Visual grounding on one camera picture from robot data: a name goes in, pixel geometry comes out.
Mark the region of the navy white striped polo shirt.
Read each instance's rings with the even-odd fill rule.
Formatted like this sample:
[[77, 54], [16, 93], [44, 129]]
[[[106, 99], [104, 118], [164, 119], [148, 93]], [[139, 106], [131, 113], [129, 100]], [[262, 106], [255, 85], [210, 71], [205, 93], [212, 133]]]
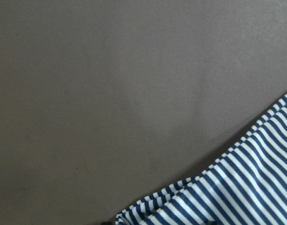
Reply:
[[117, 225], [287, 225], [287, 93], [200, 175], [124, 209]]

